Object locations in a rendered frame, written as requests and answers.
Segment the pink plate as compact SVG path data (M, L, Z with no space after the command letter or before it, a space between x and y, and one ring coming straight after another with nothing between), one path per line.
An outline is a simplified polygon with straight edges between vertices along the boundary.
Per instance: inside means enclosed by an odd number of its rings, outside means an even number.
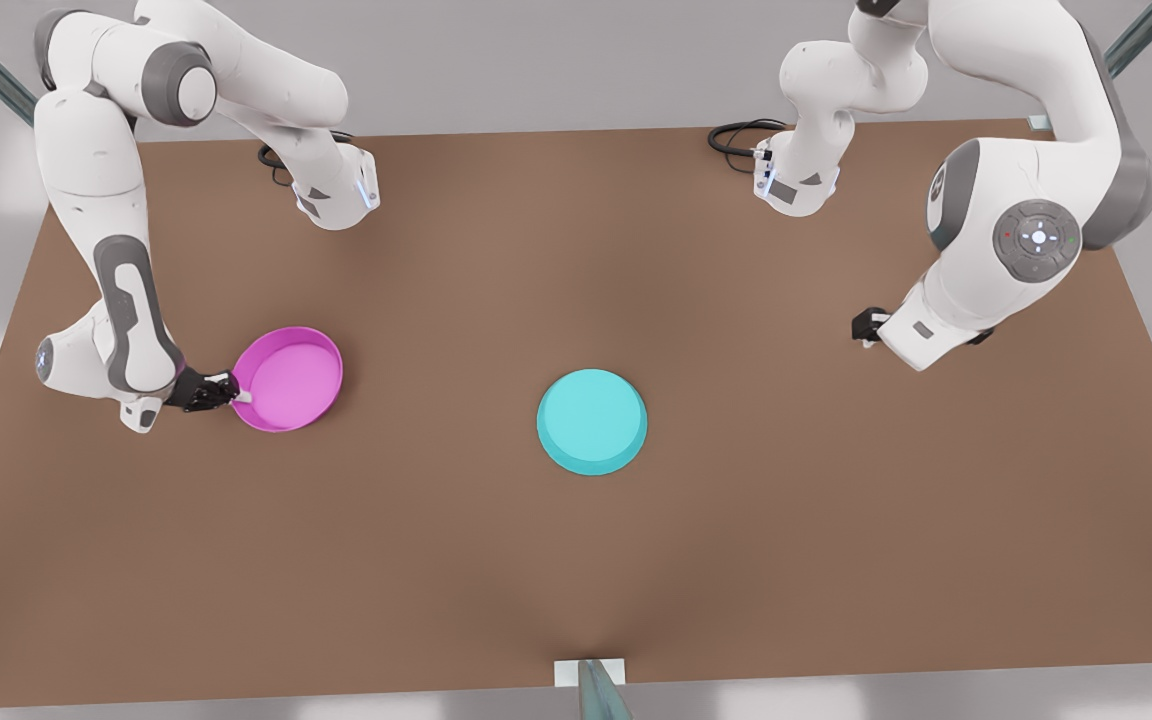
M252 429L282 433L314 423L338 401L343 361L338 343L320 331L285 327L247 347L232 376L251 404L232 404Z

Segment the blue plate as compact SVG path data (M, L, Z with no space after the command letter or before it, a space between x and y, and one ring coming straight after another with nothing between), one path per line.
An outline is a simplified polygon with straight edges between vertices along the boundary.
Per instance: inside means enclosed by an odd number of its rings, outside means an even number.
M536 414L536 433L558 467L602 477L630 464L646 442L644 397L602 369L581 369L550 384Z

